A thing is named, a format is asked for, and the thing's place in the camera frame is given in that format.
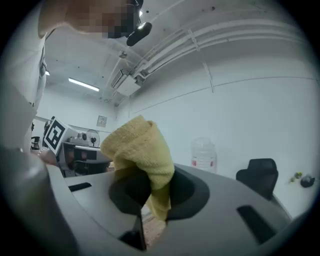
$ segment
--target fluorescent light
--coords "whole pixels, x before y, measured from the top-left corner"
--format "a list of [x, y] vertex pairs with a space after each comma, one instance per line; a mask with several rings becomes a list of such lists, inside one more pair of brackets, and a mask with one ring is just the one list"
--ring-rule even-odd
[[143, 23], [142, 25], [138, 26], [138, 30], [142, 29], [146, 23]]
[[77, 84], [77, 85], [79, 85], [79, 86], [83, 86], [83, 87], [89, 88], [89, 89], [94, 90], [94, 91], [96, 91], [96, 92], [99, 92], [99, 88], [94, 87], [94, 86], [89, 85], [89, 84], [86, 84], [86, 83], [84, 83], [84, 82], [80, 82], [80, 81], [74, 80], [74, 79], [72, 79], [72, 78], [69, 78], [69, 82], [74, 83], [74, 84]]

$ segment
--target black chair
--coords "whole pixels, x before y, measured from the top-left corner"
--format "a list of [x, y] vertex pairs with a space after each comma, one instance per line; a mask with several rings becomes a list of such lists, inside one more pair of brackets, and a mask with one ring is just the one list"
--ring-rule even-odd
[[278, 179], [277, 165], [271, 158], [251, 159], [248, 168], [239, 170], [235, 179], [270, 201]]
[[31, 149], [32, 150], [39, 150], [40, 149], [39, 140], [40, 140], [40, 137], [38, 137], [38, 136], [31, 137]]

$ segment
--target gray plastic surface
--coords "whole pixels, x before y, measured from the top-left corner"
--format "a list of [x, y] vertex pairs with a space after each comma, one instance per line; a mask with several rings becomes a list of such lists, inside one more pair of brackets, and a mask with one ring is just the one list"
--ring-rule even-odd
[[[192, 167], [176, 166], [205, 181], [210, 188], [210, 198], [195, 216], [168, 221], [148, 255], [201, 253], [227, 256], [258, 249], [258, 243], [236, 211], [243, 205], [252, 206], [275, 231], [289, 224], [276, 206], [244, 184]], [[110, 247], [108, 250], [123, 255], [146, 254], [116, 239], [123, 231], [133, 228], [136, 217], [120, 212], [108, 198], [108, 189], [114, 179], [112, 172], [63, 179], [57, 168], [49, 167], [48, 170], [62, 214], [84, 252], [100, 252]], [[83, 182], [92, 187], [73, 194], [68, 189], [70, 185]]]

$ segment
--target yellow towel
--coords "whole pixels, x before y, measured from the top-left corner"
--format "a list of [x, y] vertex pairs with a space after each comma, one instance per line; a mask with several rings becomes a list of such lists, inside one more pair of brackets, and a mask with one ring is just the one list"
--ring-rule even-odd
[[116, 171], [137, 166], [147, 173], [151, 186], [147, 205], [158, 219], [165, 220], [170, 209], [169, 182], [175, 169], [157, 125], [137, 116], [105, 138], [100, 150], [113, 159]]

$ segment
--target white ceiling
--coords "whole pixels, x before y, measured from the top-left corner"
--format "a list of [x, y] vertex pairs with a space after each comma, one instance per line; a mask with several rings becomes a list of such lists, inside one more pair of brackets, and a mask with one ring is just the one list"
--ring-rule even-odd
[[[131, 70], [154, 46], [181, 28], [187, 31], [255, 16], [286, 19], [277, 8], [262, 0], [144, 0], [142, 12], [141, 21], [151, 22], [152, 31], [130, 48], [126, 45], [126, 38], [106, 39], [97, 34], [76, 33], [68, 27], [56, 29], [45, 42], [50, 72], [47, 86], [61, 88], [65, 93], [110, 99], [114, 91], [109, 86], [116, 73], [120, 69]], [[127, 52], [126, 60], [118, 58], [119, 51]], [[72, 84], [69, 77], [99, 87], [100, 91]], [[117, 94], [113, 102], [117, 103], [122, 98]]]

